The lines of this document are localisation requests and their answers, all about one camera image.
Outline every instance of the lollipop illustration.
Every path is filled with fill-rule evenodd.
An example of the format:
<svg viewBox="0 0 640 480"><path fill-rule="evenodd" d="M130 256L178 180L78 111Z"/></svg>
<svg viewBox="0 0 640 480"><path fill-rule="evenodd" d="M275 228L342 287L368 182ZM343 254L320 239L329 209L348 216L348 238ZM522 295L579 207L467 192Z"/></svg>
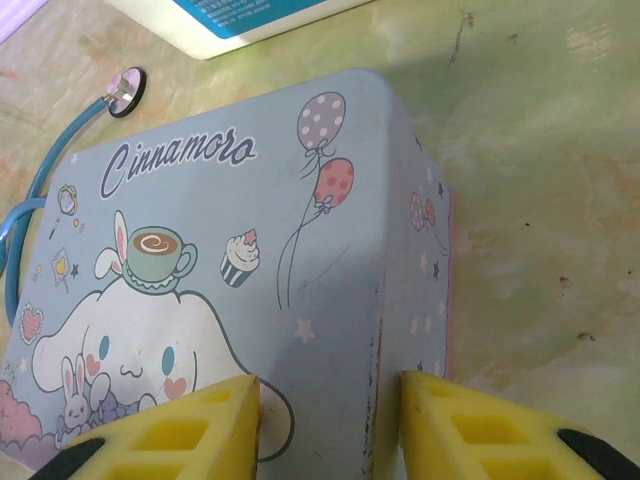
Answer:
<svg viewBox="0 0 640 480"><path fill-rule="evenodd" d="M430 198L427 198L427 201L425 202L423 207L420 195L418 195L418 193L416 192L413 192L409 200L409 216L411 218L411 226L416 232L424 230L427 225L429 225L431 227L431 232L433 233L433 236L438 243L440 254L443 256L449 255L449 249L444 246L438 238L438 233L435 229L436 208Z"/></svg>
<svg viewBox="0 0 640 480"><path fill-rule="evenodd" d="M53 234L56 232L62 215L72 217L78 211L78 196L76 194L76 188L73 185L63 185L58 190L58 207L60 213L56 219L56 223L53 224L51 233L49 234L49 240L53 238Z"/></svg>
<svg viewBox="0 0 640 480"><path fill-rule="evenodd" d="M346 114L344 97L337 92L324 92L309 100L298 116L298 140L305 149L309 160L300 170L301 180L315 174L315 187L309 196L307 207L298 228L285 243L276 273L278 306L291 305L291 275L300 233L304 227L334 208L342 205L353 187L353 164L346 158L333 158L335 150L327 152L327 147L335 140L342 128Z"/></svg>
<svg viewBox="0 0 640 480"><path fill-rule="evenodd" d="M56 253L55 257L53 257L51 267L53 267L53 276L56 282L56 287L62 283L64 285L64 289L69 293L67 277L71 272L71 264L69 263L67 251L64 248Z"/></svg>

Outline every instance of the heart illustration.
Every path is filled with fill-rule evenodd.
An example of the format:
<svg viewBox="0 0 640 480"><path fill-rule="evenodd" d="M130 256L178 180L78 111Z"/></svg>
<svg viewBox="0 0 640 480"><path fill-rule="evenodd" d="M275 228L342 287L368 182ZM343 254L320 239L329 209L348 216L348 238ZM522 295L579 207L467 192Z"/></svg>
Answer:
<svg viewBox="0 0 640 480"><path fill-rule="evenodd" d="M99 371L100 371L100 361L96 360L93 357L93 354L90 353L89 355L87 355L87 372L92 377L95 377Z"/></svg>
<svg viewBox="0 0 640 480"><path fill-rule="evenodd" d="M166 393L169 400L180 397L187 390L187 381L184 378L179 378L175 382L170 378L164 381L164 393Z"/></svg>
<svg viewBox="0 0 640 480"><path fill-rule="evenodd" d="M58 263L56 263L56 273L58 275L64 275L64 268L65 268L65 262L64 262L64 258L61 258L60 260L58 260Z"/></svg>
<svg viewBox="0 0 640 480"><path fill-rule="evenodd" d="M30 304L26 305L22 310L22 318L20 320L20 334L22 340L27 345L36 338L42 328L43 314L39 308L34 309Z"/></svg>

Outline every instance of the scratched surface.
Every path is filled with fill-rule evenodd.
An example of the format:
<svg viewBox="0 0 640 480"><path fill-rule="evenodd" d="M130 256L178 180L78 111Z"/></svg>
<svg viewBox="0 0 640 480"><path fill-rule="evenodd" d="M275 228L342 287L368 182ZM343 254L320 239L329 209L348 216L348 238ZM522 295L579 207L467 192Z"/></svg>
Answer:
<svg viewBox="0 0 640 480"><path fill-rule="evenodd" d="M49 2L0 45L0 214L132 64L151 75L140 108L73 150L373 68L457 194L453 379L640 462L639 15L634 0L377 0L199 62L101 2ZM7 337L2 314L0 353ZM0 478L26 477L5 463Z"/></svg>

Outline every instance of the yellow sponge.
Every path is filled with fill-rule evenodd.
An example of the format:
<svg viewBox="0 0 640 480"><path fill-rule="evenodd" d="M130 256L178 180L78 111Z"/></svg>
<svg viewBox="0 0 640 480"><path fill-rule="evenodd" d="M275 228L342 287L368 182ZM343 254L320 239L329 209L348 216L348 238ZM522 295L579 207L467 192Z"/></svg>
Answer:
<svg viewBox="0 0 640 480"><path fill-rule="evenodd" d="M235 377L95 428L58 457L68 452L69 459L74 448L96 445L97 451L66 477L73 480L255 479L259 416L257 377ZM52 471L59 475L73 462L59 461Z"/></svg>
<svg viewBox="0 0 640 480"><path fill-rule="evenodd" d="M424 372L402 374L401 416L409 480L604 478L558 437L561 429L583 437L582 427Z"/></svg>

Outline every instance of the stethoscope chest piece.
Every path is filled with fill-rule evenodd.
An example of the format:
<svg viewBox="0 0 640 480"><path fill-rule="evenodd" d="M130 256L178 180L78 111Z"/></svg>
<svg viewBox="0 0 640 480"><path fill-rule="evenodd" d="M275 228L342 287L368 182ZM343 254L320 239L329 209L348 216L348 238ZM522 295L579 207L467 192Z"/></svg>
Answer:
<svg viewBox="0 0 640 480"><path fill-rule="evenodd" d="M147 74L140 67L132 67L109 82L105 101L114 118L129 115L138 106L147 86Z"/></svg>

